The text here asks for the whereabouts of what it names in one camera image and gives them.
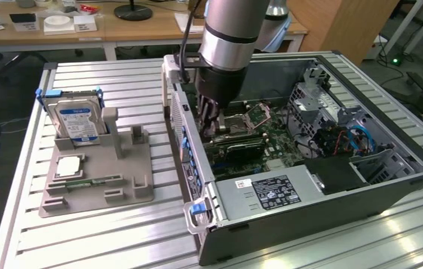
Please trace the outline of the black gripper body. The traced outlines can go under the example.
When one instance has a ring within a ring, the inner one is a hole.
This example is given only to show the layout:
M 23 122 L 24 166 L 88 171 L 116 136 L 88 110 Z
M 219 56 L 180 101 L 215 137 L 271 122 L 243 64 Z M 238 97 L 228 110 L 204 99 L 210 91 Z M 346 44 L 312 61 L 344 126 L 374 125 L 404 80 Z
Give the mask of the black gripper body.
M 238 98 L 248 68 L 226 71 L 214 67 L 200 67 L 195 79 L 199 93 L 211 99 L 220 109 L 227 108 Z

